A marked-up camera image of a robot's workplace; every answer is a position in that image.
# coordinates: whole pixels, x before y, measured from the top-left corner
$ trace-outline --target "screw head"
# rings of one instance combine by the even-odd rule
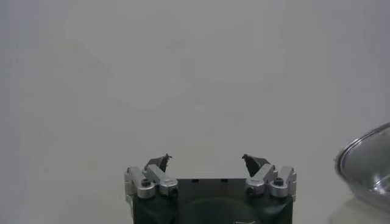
[[[285,183],[285,182],[284,182],[283,179],[280,178],[280,177],[277,177],[277,178],[274,180],[274,184],[275,184],[276,186],[282,186],[284,183]]]
[[[151,181],[148,180],[148,179],[143,179],[143,180],[141,181],[141,186],[142,186],[142,187],[149,187],[150,185],[151,185]]]
[[[245,190],[245,193],[246,193],[248,196],[253,197],[253,196],[255,195],[255,189],[252,188],[252,187],[248,187],[248,188]]]
[[[176,188],[172,188],[168,192],[169,197],[176,197],[179,194],[179,191]]]

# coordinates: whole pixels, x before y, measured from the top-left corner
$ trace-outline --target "white backdrop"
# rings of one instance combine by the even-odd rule
[[[131,223],[123,172],[168,152],[175,177],[296,167],[294,223],[385,223],[333,158],[390,118],[389,7],[9,1],[0,221]]]

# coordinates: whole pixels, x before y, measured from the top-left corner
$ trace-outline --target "stainless steel bowl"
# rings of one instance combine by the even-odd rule
[[[336,171],[358,198],[390,212],[390,123],[348,145],[337,156]]]

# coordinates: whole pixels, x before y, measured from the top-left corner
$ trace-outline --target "silver metal bracket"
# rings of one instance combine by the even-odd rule
[[[246,192],[251,196],[259,196],[265,192],[266,185],[273,181],[277,171],[272,164],[264,164],[260,170],[245,180]]]
[[[284,198],[292,196],[295,200],[297,186],[297,173],[290,166],[283,166],[278,177],[269,185],[270,194],[274,197]]]
[[[161,194],[169,197],[174,197],[178,194],[178,181],[167,176],[155,164],[148,165],[143,173],[149,180],[152,180],[159,186]]]
[[[138,167],[130,167],[124,175],[126,197],[148,199],[155,196],[155,184]]]

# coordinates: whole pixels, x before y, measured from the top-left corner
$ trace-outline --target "bowl rim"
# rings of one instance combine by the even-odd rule
[[[343,164],[344,164],[344,161],[345,159],[347,158],[347,155],[352,152],[355,147],[357,145],[359,145],[360,143],[362,143],[364,140],[366,140],[367,138],[370,138],[371,136],[373,135],[376,135],[377,133],[380,133],[380,132],[383,132],[384,130],[386,129],[389,129],[390,128],[390,122],[388,123],[385,123],[369,132],[367,132],[365,135],[363,135],[362,137],[360,138],[357,138],[355,139],[354,141],[352,141],[347,147],[345,147],[344,149],[342,149],[336,159],[335,159],[335,169],[336,169],[336,173],[338,174],[338,176],[344,180],[347,184],[351,184],[355,187],[363,187],[359,184],[356,184],[354,183],[350,178],[348,178],[345,174],[344,174],[344,171],[343,171]]]

